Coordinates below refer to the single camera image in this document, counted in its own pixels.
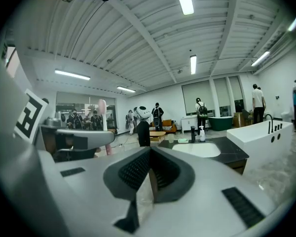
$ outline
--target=white wall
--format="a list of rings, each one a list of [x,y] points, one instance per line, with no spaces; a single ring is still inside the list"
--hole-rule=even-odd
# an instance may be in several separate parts
[[[130,110],[129,104],[128,104],[128,98],[117,97],[115,99],[115,110],[116,110],[116,119],[117,119],[117,127],[118,127],[117,133],[120,134],[120,133],[126,132],[127,130],[125,129],[125,124],[126,124],[125,116]]]
[[[6,70],[8,74],[13,78],[15,83],[22,90],[22,92],[25,92],[26,89],[32,90],[33,87],[24,73],[17,52],[15,52],[10,59],[9,65]]]
[[[293,107],[293,82],[296,80],[296,47],[278,62],[258,74],[260,87],[266,100],[266,107],[281,118],[282,112]]]
[[[30,81],[28,80],[28,78],[26,77],[26,75],[24,73],[21,63],[19,63],[19,65],[15,71],[14,81],[23,92],[25,92],[26,89],[29,89],[31,91],[33,90],[33,87],[31,85]]]
[[[252,75],[251,73],[243,73],[238,76],[240,87],[243,96],[244,107],[247,111],[253,110],[253,102],[252,102],[252,91],[253,84],[257,84],[262,88],[259,82],[259,78],[257,76]]]
[[[36,86],[33,88],[33,93],[39,98],[46,98],[49,102],[49,116],[54,117],[56,112],[56,91],[41,86]]]
[[[186,116],[183,92],[180,84],[131,97],[128,99],[128,109],[133,110],[134,107],[142,105],[151,112],[156,102],[160,104],[160,107],[164,111],[163,120],[172,119],[180,123],[181,118]]]
[[[249,107],[249,110],[252,109],[252,85],[254,83],[258,84],[258,77],[251,75],[251,73],[240,73],[240,74],[230,74],[228,76],[238,76],[240,75],[239,81],[243,80],[242,88],[246,96],[245,106]],[[147,93],[143,93],[128,99],[127,104],[129,105],[128,109],[133,109],[135,106],[143,105],[151,111],[156,102],[160,104],[160,107],[164,110],[163,119],[175,120],[178,124],[181,124],[181,118],[186,116],[185,112],[185,103],[182,92],[182,85],[195,83],[199,81],[205,81],[209,78],[203,78],[198,80],[193,80],[189,82],[179,83],[176,85],[168,86],[162,89],[157,89]]]

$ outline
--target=black jacket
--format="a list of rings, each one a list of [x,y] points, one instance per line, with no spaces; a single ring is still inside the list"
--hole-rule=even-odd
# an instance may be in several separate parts
[[[74,125],[76,129],[82,129],[82,121],[83,121],[83,118],[78,113],[77,113],[77,116],[74,116],[74,114],[71,114],[67,119],[67,123],[71,122],[71,124]]]
[[[93,128],[95,129],[96,127],[97,128],[100,128],[102,126],[102,119],[101,119],[101,116],[99,115],[93,115],[91,117],[91,123],[93,124]]]
[[[164,114],[163,110],[160,107],[158,109],[155,107],[151,111],[151,114],[154,118],[160,118]]]

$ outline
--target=bathroom vanity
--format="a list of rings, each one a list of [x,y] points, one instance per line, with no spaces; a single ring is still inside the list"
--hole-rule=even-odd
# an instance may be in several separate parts
[[[205,142],[169,143],[164,140],[159,147],[177,150],[186,154],[209,158],[226,164],[230,168],[243,174],[249,156],[227,137],[207,139]]]

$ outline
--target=white bathtub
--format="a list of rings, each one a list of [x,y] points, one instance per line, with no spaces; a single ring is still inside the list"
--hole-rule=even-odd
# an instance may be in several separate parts
[[[278,124],[282,124],[282,129],[275,132],[274,127]],[[293,124],[274,120],[273,133],[271,130],[272,127],[268,134],[268,121],[265,121],[227,131],[227,138],[249,155],[245,172],[259,168],[289,153]]]

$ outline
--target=dark countertop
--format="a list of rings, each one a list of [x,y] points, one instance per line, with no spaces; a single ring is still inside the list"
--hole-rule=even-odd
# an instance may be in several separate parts
[[[227,164],[232,163],[235,161],[245,160],[249,158],[249,156],[240,149],[236,144],[234,144],[231,140],[227,137],[220,137],[220,138],[213,138],[213,139],[206,139],[205,142],[195,142],[195,143],[206,143],[206,142],[213,142],[221,151],[221,154],[216,157],[208,157],[209,159],[217,160],[221,163]],[[158,146],[172,149],[174,145],[179,144],[177,140],[173,143],[169,143],[168,140],[162,141]]]

